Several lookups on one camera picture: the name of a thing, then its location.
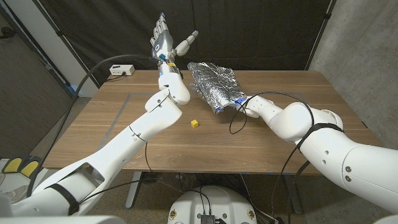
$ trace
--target yellow cube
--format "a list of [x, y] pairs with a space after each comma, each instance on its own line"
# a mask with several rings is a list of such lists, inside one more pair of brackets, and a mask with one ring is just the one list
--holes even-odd
[[192, 125], [192, 127], [193, 127], [193, 128], [197, 128], [197, 127], [199, 127], [199, 123], [198, 123], [198, 121], [197, 121], [197, 120], [193, 120], [193, 121], [191, 121], [191, 125]]

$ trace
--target black velcro strap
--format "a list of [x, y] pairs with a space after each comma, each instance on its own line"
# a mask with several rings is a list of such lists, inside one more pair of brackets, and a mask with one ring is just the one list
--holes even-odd
[[309, 130], [308, 132], [305, 134], [305, 136], [301, 139], [301, 141], [297, 144], [297, 148], [300, 150], [301, 145], [303, 144], [303, 142], [309, 137], [309, 135], [311, 133], [313, 133], [314, 131], [318, 131], [321, 128], [331, 128], [334, 129], [336, 131], [341, 131], [342, 133], [344, 133], [344, 131], [339, 128], [337, 125], [335, 124], [331, 124], [331, 123], [318, 123], [318, 124], [314, 124]]
[[64, 187], [62, 187], [59, 184], [53, 184], [50, 185], [47, 188], [52, 188], [54, 190], [56, 190], [58, 193], [60, 193], [69, 203], [69, 214], [68, 215], [72, 215], [75, 212], [79, 211], [79, 203], [76, 201], [76, 199], [74, 198], [74, 196]]

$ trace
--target white power strip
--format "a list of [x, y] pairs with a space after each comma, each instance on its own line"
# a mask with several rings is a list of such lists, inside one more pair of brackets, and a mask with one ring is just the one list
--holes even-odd
[[122, 75], [123, 72], [126, 72], [125, 75], [132, 75], [135, 70], [133, 65], [112, 65], [109, 69], [112, 75]]

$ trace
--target black backdrop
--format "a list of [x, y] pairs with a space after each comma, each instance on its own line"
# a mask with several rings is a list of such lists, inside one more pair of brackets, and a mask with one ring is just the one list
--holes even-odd
[[[149, 39], [164, 12], [174, 46], [199, 31], [188, 53], [176, 58], [182, 70], [189, 62], [234, 70], [304, 70], [330, 1], [40, 2], [88, 68], [115, 55], [150, 56]], [[151, 65], [134, 63], [136, 69], [156, 69]], [[109, 76], [108, 68], [94, 74], [99, 83]]]

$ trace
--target crumpled aluminum foil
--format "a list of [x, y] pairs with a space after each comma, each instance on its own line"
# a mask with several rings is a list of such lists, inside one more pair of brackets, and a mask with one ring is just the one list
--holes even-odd
[[191, 70], [197, 83], [195, 88], [200, 89], [203, 99], [215, 113], [223, 111], [225, 106], [233, 104], [236, 100], [246, 97], [230, 68], [219, 67], [208, 62], [191, 62], [188, 64], [188, 69]]

